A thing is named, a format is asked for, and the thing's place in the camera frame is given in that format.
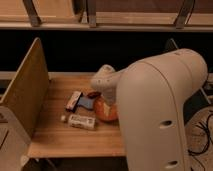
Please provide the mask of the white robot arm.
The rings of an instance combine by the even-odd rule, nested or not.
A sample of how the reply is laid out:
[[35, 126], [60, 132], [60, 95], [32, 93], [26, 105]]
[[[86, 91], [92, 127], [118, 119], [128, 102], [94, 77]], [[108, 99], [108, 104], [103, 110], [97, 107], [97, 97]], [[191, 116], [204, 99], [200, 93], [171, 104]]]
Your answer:
[[205, 60], [191, 49], [120, 71], [104, 65], [94, 74], [91, 87], [117, 107], [129, 171], [190, 171], [183, 108], [207, 75]]

